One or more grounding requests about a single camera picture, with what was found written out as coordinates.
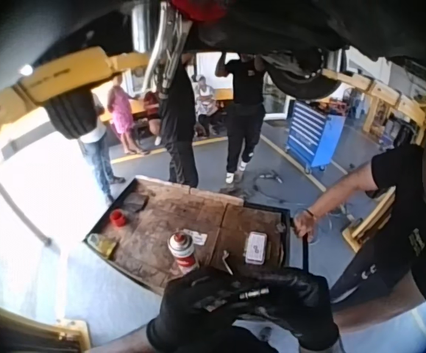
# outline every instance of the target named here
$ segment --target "spray can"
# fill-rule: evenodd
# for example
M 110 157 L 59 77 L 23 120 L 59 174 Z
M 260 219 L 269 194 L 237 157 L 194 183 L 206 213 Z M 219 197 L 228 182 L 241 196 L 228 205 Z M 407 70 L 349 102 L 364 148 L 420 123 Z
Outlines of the spray can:
M 193 238 L 184 232 L 175 232 L 168 239 L 168 248 L 177 261 L 178 267 L 183 274 L 199 267 L 195 258 L 195 247 Z

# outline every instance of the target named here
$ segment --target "garage floor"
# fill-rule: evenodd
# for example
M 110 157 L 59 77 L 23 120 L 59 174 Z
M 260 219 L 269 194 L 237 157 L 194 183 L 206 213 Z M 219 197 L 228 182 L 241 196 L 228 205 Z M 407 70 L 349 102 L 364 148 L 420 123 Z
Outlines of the garage floor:
M 317 182 L 312 182 L 277 152 L 277 149 L 284 146 L 286 134 L 283 128 L 264 124 L 263 136 L 265 138 L 260 141 L 244 180 L 245 189 L 250 193 L 249 200 L 287 207 L 292 213 L 301 207 L 307 207 L 322 193 L 322 188 L 333 184 L 346 171 L 378 153 L 378 146 L 375 143 L 355 128 L 346 126 L 333 164 L 329 165 L 326 171 L 313 174 Z M 113 168 L 117 175 L 127 179 L 133 178 L 136 174 L 159 179 L 167 178 L 169 158 L 166 153 L 120 159 L 120 152 L 119 147 L 114 147 L 111 151 Z M 223 185 L 226 155 L 225 140 L 195 147 L 199 188 L 216 191 Z M 260 188 L 272 197 L 253 192 L 254 176 L 270 170 L 275 170 L 281 176 L 283 184 L 260 180 L 258 182 Z M 373 201 L 363 194 L 354 197 L 348 205 L 349 211 L 355 217 L 364 217 L 373 207 Z M 344 242 L 340 232 L 345 223 L 345 217 L 341 216 L 332 216 L 324 220 L 319 229 L 317 242 L 310 247 L 310 270 L 325 276 L 330 284 L 335 282 L 353 256 L 352 250 Z M 66 318 L 86 320 L 95 346 L 145 324 L 158 312 L 159 296 L 122 276 L 82 244 L 71 247 L 67 263 L 64 261 L 65 252 L 59 256 L 51 249 L 40 249 L 37 244 L 34 245 L 34 252 L 38 253 L 41 260 L 38 271 L 29 276 L 31 277 L 27 281 L 29 289 L 21 291 L 24 300 L 10 305 L 12 304 L 8 303 L 10 298 L 3 298 L 0 291 L 0 306 L 49 323 L 54 322 L 56 316 L 54 313 L 58 315 L 62 313 Z M 300 267 L 301 245 L 295 238 L 291 241 L 290 253 L 290 265 Z M 9 266 L 8 264 L 0 266 L 1 282 L 5 278 L 1 272 L 9 271 Z M 61 268 L 65 266 L 67 271 L 62 271 L 61 274 Z M 54 297 L 55 292 L 66 293 L 66 296 L 61 301 Z M 262 323 L 238 324 L 249 327 L 253 332 L 258 332 L 263 327 Z M 344 335 L 343 340 L 348 352 L 420 352 L 426 346 L 426 304 L 411 313 L 364 332 Z M 271 345 L 280 352 L 297 352 L 296 340 L 279 328 L 273 330 Z

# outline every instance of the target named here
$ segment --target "person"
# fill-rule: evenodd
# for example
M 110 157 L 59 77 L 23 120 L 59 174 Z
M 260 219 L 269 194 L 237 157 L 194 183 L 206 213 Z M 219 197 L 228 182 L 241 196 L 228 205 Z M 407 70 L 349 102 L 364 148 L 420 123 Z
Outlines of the person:
M 248 330 L 232 326 L 244 313 L 288 330 L 298 339 L 301 353 L 344 352 L 324 277 L 298 268 L 249 275 L 234 277 L 212 268 L 200 268 L 174 279 L 166 286 L 156 318 L 89 352 L 277 353 Z M 269 294 L 238 299 L 241 293 L 258 286 L 267 287 Z
M 155 92 L 146 92 L 143 98 L 143 106 L 146 110 L 149 131 L 155 136 L 154 145 L 159 146 L 162 142 L 160 137 L 159 99 Z
M 259 56 L 240 54 L 239 60 L 230 60 L 225 64 L 226 53 L 222 53 L 216 66 L 216 76 L 233 75 L 234 105 L 227 119 L 227 174 L 226 185 L 231 186 L 237 169 L 241 178 L 247 163 L 254 154 L 255 146 L 260 139 L 265 108 L 263 107 L 263 75 L 265 68 Z
M 348 174 L 294 219 L 297 235 L 359 190 L 395 187 L 389 221 L 365 242 L 330 290 L 336 323 L 355 331 L 426 301 L 426 144 L 403 145 Z
M 100 120 L 99 116 L 104 113 L 104 107 L 98 96 L 93 94 L 93 103 L 98 115 L 96 128 L 88 134 L 80 136 L 79 144 L 82 154 L 91 165 L 96 183 L 104 194 L 105 201 L 110 205 L 114 198 L 111 194 L 110 185 L 122 184 L 125 178 L 115 176 L 110 163 L 110 150 L 107 143 L 107 128 Z
M 196 114 L 198 115 L 198 122 L 205 128 L 205 137 L 210 136 L 210 126 L 213 132 L 217 135 L 219 109 L 214 98 L 215 90 L 206 84 L 206 78 L 199 76 L 198 85 L 195 87 L 196 97 Z
M 175 71 L 174 79 L 168 89 L 166 99 L 160 100 L 160 136 L 171 161 L 169 182 L 198 186 L 193 153 L 193 137 L 196 126 L 195 96 L 185 66 L 192 54 L 183 54 Z
M 113 115 L 113 123 L 117 133 L 120 135 L 121 144 L 125 154 L 147 154 L 132 139 L 131 133 L 134 127 L 132 119 L 130 97 L 122 88 L 123 76 L 117 75 L 113 78 L 113 86 L 108 92 L 108 111 Z

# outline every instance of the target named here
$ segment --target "small box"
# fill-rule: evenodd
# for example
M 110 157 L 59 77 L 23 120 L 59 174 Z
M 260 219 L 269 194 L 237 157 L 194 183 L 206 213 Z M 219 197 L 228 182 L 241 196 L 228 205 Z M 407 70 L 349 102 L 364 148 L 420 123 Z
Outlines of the small box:
M 266 234 L 250 232 L 247 238 L 245 262 L 253 265 L 263 265 L 266 253 Z

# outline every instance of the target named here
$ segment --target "pink dress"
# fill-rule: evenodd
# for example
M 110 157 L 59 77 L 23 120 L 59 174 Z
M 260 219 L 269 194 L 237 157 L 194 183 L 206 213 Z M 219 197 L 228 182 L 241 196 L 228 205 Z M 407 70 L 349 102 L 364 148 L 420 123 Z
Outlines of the pink dress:
M 111 112 L 113 123 L 117 133 L 124 134 L 134 125 L 129 96 L 124 92 L 123 88 L 119 86 L 113 87 L 113 95 L 113 111 Z

